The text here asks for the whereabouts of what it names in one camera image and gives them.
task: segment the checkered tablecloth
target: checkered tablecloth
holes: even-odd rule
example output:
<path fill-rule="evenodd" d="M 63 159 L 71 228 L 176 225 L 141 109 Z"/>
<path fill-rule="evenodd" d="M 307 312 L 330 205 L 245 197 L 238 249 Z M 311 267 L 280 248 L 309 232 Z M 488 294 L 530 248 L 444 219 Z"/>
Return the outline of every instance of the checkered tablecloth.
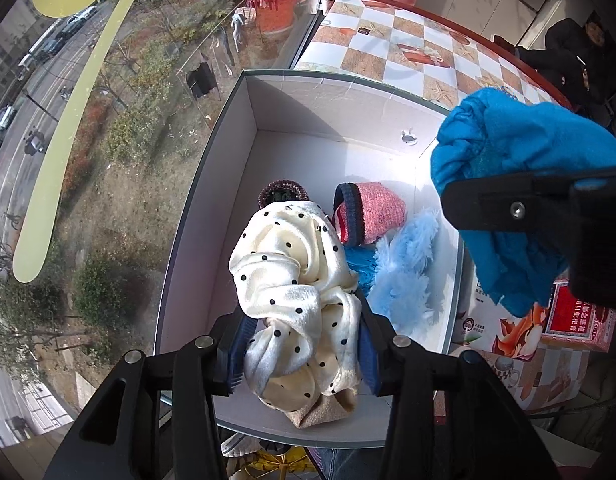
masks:
<path fill-rule="evenodd" d="M 556 103 L 486 46 L 374 0 L 335 0 L 295 68 L 364 76 L 449 110 L 484 87 L 499 88 L 526 104 Z"/>

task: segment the window glass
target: window glass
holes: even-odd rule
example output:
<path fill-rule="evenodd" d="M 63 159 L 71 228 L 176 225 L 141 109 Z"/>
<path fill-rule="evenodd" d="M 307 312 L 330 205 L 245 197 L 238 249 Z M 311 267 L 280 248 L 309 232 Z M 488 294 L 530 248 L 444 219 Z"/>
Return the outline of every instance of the window glass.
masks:
<path fill-rule="evenodd" d="M 12 6 L 0 24 L 1 446 L 73 420 L 129 349 L 152 354 L 169 251 L 221 108 L 242 69 L 289 66 L 313 21 L 306 0 Z"/>

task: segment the white scrunchie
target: white scrunchie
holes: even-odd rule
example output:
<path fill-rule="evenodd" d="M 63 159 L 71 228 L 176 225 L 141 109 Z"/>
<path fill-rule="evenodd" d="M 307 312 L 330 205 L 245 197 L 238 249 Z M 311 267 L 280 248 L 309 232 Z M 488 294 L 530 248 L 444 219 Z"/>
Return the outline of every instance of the white scrunchie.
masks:
<path fill-rule="evenodd" d="M 230 256 L 239 304 L 265 319 L 246 350 L 250 389 L 293 412 L 359 383 L 360 301 L 334 228 L 314 202 L 275 202 L 250 219 Z"/>

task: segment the red box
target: red box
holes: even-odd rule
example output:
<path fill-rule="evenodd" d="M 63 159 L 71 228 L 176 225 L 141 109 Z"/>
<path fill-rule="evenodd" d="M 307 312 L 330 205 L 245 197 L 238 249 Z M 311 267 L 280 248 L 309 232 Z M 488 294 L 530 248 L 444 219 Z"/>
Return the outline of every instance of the red box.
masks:
<path fill-rule="evenodd" d="M 568 290 L 568 280 L 559 280 L 552 285 L 549 309 L 542 335 L 544 343 L 608 352 L 616 310 L 577 300 Z"/>

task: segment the brown knitted item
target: brown knitted item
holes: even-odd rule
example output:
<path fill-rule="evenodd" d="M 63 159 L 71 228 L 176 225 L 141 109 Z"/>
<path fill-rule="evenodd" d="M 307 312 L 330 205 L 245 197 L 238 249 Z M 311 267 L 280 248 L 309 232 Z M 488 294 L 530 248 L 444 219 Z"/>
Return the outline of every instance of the brown knitted item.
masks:
<path fill-rule="evenodd" d="M 259 209 L 272 202 L 289 202 L 292 200 L 310 200 L 308 193 L 292 180 L 275 180 L 259 193 Z"/>

